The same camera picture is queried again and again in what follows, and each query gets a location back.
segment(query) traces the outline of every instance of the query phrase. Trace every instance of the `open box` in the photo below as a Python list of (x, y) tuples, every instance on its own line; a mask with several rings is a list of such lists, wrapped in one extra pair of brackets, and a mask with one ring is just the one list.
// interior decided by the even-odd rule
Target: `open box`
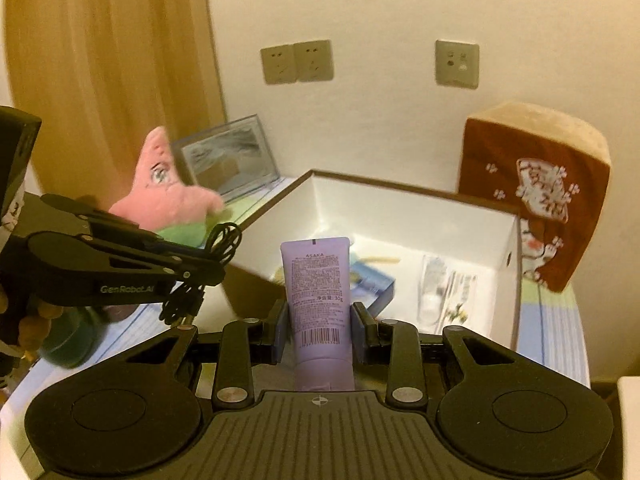
[(425, 258), (437, 256), (449, 268), (477, 279), (473, 309), (464, 325), (515, 348), (520, 220), (510, 206), (311, 170), (249, 216), (241, 228), (242, 243), (223, 282), (238, 316), (265, 317), (274, 301), (284, 297), (284, 287), (273, 281), (282, 266), (282, 242), (347, 236), (352, 252), (361, 258), (379, 257), (381, 263), (373, 266), (396, 280), (395, 296), (379, 318), (419, 327)]

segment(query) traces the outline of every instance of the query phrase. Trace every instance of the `white tube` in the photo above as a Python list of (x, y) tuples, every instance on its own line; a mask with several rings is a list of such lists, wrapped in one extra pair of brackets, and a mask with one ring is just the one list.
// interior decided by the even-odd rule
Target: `white tube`
[(284, 242), (280, 251), (296, 349), (296, 390), (354, 390), (349, 239)]

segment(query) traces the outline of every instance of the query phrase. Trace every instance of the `human hand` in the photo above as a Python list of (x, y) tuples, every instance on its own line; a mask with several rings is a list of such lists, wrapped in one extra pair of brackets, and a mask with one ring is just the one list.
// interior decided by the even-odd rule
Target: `human hand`
[[(9, 307), (9, 300), (0, 286), (0, 314)], [(51, 330), (51, 320), (62, 316), (63, 308), (38, 300), (38, 314), (25, 316), (18, 325), (18, 345), (23, 350), (36, 351)]]

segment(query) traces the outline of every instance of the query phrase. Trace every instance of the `wooden panel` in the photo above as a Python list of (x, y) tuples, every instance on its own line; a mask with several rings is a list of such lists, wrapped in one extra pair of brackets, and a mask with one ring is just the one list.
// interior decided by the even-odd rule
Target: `wooden panel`
[(207, 0), (5, 0), (15, 106), (43, 119), (33, 163), (45, 192), (129, 192), (146, 133), (225, 121)]

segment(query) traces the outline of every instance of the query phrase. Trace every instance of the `wall plate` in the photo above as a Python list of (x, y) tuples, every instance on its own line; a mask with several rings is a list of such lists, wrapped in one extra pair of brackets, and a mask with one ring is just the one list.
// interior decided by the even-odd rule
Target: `wall plate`
[(260, 51), (262, 72), (267, 85), (296, 82), (296, 59), (293, 45), (270, 46)]
[(331, 41), (306, 41), (293, 46), (298, 81), (330, 81), (334, 78)]
[(478, 88), (480, 46), (436, 41), (436, 82), (439, 85)]

